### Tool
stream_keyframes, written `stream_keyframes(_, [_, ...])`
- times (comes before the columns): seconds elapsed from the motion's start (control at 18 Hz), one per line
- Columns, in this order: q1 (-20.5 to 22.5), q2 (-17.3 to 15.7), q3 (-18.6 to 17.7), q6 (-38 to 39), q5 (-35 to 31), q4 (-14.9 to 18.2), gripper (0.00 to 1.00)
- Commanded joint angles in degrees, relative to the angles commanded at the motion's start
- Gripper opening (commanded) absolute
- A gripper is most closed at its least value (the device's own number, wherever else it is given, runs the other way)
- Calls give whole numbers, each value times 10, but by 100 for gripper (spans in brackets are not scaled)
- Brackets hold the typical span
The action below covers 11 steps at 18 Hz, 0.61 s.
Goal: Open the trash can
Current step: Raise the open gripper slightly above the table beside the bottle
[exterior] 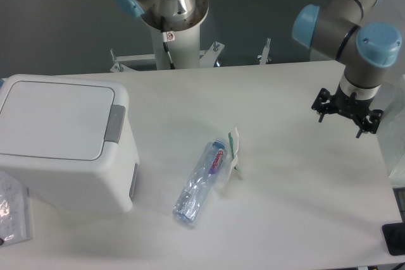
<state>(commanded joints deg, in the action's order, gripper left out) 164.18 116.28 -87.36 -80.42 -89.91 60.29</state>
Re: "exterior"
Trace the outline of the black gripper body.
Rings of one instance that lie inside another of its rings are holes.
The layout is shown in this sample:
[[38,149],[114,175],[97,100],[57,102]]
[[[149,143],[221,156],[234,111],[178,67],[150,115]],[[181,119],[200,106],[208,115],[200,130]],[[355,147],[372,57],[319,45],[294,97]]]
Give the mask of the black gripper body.
[[330,103],[335,113],[362,122],[369,115],[371,99],[360,100],[355,93],[348,96],[339,85]]

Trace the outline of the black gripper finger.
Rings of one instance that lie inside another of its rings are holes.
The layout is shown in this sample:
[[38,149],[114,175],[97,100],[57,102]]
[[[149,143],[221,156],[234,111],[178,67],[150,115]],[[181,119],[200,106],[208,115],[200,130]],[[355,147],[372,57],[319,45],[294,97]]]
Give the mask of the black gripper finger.
[[383,110],[381,109],[374,109],[372,111],[368,110],[361,115],[355,115],[354,122],[359,128],[356,138],[360,138],[360,136],[364,133],[371,133],[375,135],[378,131],[382,117]]
[[320,89],[311,109],[318,114],[318,122],[321,123],[327,114],[335,114],[336,106],[332,101],[333,95],[325,88]]

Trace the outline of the grey robot arm, blue caps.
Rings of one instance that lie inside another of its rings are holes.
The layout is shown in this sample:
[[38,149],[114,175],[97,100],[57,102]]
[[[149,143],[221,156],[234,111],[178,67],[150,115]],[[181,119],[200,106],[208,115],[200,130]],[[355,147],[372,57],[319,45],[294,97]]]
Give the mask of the grey robot arm, blue caps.
[[370,109],[370,104],[402,46],[402,35],[392,24],[359,24],[378,1],[329,0],[323,7],[309,4],[292,27],[295,41],[345,66],[335,93],[321,89],[312,110],[321,118],[338,114],[352,120],[359,128],[358,136],[378,130],[383,110]]

